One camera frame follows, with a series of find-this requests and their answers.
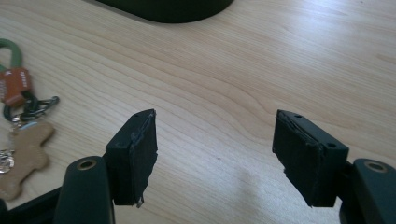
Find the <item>bone-shaped keychain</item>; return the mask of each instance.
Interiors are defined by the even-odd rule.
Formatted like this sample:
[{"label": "bone-shaped keychain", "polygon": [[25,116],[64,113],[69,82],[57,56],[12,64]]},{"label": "bone-shaped keychain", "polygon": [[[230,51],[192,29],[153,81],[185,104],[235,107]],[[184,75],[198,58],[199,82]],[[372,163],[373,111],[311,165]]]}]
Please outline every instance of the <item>bone-shaped keychain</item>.
[{"label": "bone-shaped keychain", "polygon": [[5,165],[13,167],[1,167],[5,170],[0,174],[0,198],[6,201],[16,198],[23,179],[48,164],[49,157],[40,146],[53,133],[52,125],[46,121],[28,122],[11,133],[14,153]]}]

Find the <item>green loop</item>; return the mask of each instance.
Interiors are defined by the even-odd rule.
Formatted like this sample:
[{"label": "green loop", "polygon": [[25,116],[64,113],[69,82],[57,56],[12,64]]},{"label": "green loop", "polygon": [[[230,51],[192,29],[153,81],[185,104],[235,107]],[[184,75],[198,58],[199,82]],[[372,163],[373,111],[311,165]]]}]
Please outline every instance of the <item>green loop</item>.
[{"label": "green loop", "polygon": [[[22,67],[22,52],[18,45],[10,40],[0,38],[0,48],[11,50],[11,68]],[[7,68],[0,64],[0,72],[5,70],[7,70]]]}]

